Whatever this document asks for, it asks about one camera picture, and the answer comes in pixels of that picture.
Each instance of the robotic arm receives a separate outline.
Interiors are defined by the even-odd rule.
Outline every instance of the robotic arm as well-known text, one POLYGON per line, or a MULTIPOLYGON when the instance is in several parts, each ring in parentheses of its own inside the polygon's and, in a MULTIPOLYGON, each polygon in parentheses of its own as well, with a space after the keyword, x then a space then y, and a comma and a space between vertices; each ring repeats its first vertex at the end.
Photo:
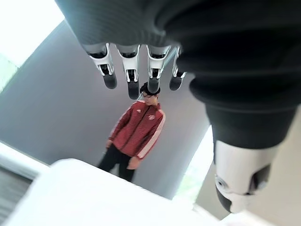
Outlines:
POLYGON ((301 101, 301 2, 251 0, 56 0, 107 87, 116 86, 107 43, 117 44, 131 98, 138 54, 148 48, 156 91, 170 46, 171 90, 195 74, 192 94, 206 104, 214 137, 215 185, 239 212, 268 181, 269 169, 301 101))

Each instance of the red zip-up track jacket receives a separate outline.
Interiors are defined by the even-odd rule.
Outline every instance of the red zip-up track jacket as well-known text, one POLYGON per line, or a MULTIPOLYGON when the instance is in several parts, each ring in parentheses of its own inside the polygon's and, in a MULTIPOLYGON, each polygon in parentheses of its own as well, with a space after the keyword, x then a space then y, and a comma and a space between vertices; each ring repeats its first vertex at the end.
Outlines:
POLYGON ((109 139, 122 153, 141 160, 155 145, 164 122, 160 104, 147 106, 139 100, 121 116, 109 139))

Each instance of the white stripe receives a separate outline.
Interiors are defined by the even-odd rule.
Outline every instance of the white stripe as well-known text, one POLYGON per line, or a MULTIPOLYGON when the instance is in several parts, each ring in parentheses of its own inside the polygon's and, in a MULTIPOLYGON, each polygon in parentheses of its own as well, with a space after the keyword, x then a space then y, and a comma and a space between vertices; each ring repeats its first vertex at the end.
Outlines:
POLYGON ((162 114, 163 114, 163 118, 162 121, 160 122, 156 132, 154 133, 154 135, 152 136, 152 138, 149 140, 149 142, 144 146, 144 148, 139 152, 138 157, 139 158, 143 158, 147 152, 151 149, 151 147, 154 145, 154 143, 156 142, 156 140, 158 139, 161 130, 163 128, 164 122, 165 122, 165 113, 160 109, 159 110, 162 114))
POLYGON ((111 136, 113 135, 113 133, 114 133, 116 127, 118 126, 120 120, 123 118, 123 116, 125 116, 125 114, 127 113, 127 111, 130 110, 132 106, 133 106, 133 105, 131 105, 131 106, 126 110, 126 112, 124 112, 123 115, 119 118, 119 120, 117 121, 116 125, 115 125, 114 128, 112 129, 112 131, 111 131, 109 137, 111 137, 111 136))

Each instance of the person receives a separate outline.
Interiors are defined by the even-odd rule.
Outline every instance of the person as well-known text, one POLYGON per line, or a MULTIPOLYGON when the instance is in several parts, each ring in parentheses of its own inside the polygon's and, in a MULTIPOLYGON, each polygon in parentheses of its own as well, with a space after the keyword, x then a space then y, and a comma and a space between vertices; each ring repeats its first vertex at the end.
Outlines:
POLYGON ((119 164, 119 177, 129 182, 155 145, 165 123, 165 113, 158 103, 160 89, 150 93, 146 82, 140 93, 144 100, 133 103, 121 116, 109 136, 107 152, 98 166, 110 172, 119 164))

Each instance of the gray wall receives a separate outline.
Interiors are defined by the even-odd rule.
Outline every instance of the gray wall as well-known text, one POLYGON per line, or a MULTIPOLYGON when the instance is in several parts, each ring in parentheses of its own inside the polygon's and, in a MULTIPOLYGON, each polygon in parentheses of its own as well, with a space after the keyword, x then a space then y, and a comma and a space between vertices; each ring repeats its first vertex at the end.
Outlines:
MULTIPOLYGON (((107 137, 132 104, 121 59, 113 47, 118 87, 109 90, 93 62, 62 22, 24 63, 0 95, 0 140, 45 163, 76 158, 96 165, 107 137)), ((169 90, 172 61, 161 82, 166 124, 157 145, 137 171, 135 183, 172 198, 207 128, 205 108, 189 92, 169 90)), ((140 84, 147 57, 140 56, 140 84)))

